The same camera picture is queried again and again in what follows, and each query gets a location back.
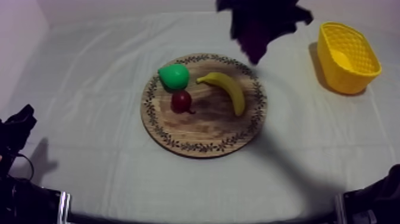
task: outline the wall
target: wall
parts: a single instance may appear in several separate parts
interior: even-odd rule
[[[215,11],[215,0],[38,0],[51,25],[175,11]],[[300,0],[316,18],[400,33],[399,0]]]
[[[0,0],[0,111],[48,27],[35,0]]]

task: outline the round wooden tray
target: round wooden tray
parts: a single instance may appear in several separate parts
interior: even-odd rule
[[[140,113],[148,133],[161,146],[178,155],[213,158],[232,153],[247,144],[262,128],[267,97],[257,77],[244,64],[217,54],[191,54],[169,62],[184,64],[190,72],[185,89],[192,96],[195,114],[176,114],[171,109],[171,93],[163,88],[158,74],[147,83]],[[210,72],[222,72],[239,82],[246,110],[236,117],[232,101],[217,86],[196,84]]]

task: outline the floral border pattern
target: floral border pattern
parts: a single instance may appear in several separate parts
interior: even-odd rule
[[[241,62],[231,59],[228,57],[222,57],[217,54],[202,54],[199,56],[189,56],[184,60],[176,60],[174,64],[189,64],[196,63],[204,60],[215,60],[228,65],[235,65],[235,67],[240,70],[244,75],[250,77],[253,81],[254,87],[254,100],[258,106],[256,106],[253,110],[253,115],[251,117],[250,124],[247,126],[246,130],[241,131],[231,137],[226,137],[221,140],[221,142],[217,145],[210,144],[190,144],[188,142],[179,142],[173,139],[173,137],[164,130],[162,126],[158,123],[157,116],[155,114],[155,107],[152,103],[152,100],[155,98],[155,91],[157,90],[157,83],[160,81],[158,76],[154,76],[150,80],[149,87],[146,94],[146,100],[144,102],[144,106],[146,108],[146,114],[149,116],[149,124],[154,128],[155,133],[161,137],[162,141],[166,143],[166,145],[170,147],[180,148],[182,151],[199,151],[201,153],[207,153],[210,151],[221,151],[224,152],[228,146],[234,146],[238,141],[246,138],[247,136],[253,134],[257,131],[257,127],[260,125],[260,122],[263,120],[263,108],[266,105],[267,97],[263,94],[261,88],[261,84],[258,82],[256,76],[253,75],[251,70]]]

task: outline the plastic basket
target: plastic basket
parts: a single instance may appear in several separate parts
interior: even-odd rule
[[[317,51],[327,84],[343,94],[361,92],[382,70],[364,35],[341,23],[321,25]]]

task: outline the green pear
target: green pear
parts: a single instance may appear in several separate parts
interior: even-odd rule
[[[160,68],[158,74],[162,83],[170,89],[184,89],[189,83],[189,70],[182,64]]]

